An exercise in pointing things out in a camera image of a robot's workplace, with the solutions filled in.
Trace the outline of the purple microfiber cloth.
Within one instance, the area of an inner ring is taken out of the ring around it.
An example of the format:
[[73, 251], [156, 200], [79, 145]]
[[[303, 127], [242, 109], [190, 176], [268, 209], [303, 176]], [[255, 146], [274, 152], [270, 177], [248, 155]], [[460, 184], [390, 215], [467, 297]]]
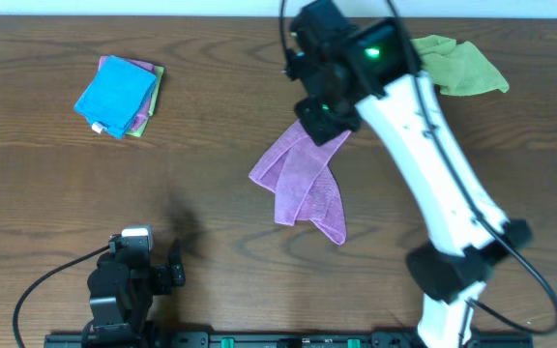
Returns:
[[276, 223], [308, 220], [336, 245], [345, 242], [342, 199], [329, 163], [350, 134], [318, 146], [296, 121], [260, 158], [249, 178], [274, 194]]

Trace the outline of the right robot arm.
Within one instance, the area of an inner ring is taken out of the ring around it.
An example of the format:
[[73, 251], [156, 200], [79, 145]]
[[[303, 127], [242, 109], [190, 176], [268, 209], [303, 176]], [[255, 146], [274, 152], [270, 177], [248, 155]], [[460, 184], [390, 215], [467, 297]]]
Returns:
[[340, 15], [301, 14], [283, 36], [285, 72], [307, 96], [297, 120], [249, 173], [275, 200], [274, 220], [308, 220], [337, 244], [347, 230], [329, 163], [359, 125], [372, 127], [395, 161], [425, 219], [428, 240], [408, 254], [424, 293], [416, 329], [427, 347], [463, 347], [496, 265], [530, 238], [484, 191], [450, 132], [430, 75], [397, 18], [368, 28]]

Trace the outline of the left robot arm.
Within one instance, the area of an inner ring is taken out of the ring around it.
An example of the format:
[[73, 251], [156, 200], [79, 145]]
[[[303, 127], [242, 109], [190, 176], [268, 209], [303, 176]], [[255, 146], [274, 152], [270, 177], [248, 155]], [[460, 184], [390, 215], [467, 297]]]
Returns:
[[87, 280], [93, 319], [82, 330], [83, 347], [157, 347], [159, 334], [147, 321], [156, 296], [172, 292], [167, 266], [118, 261], [106, 252]]

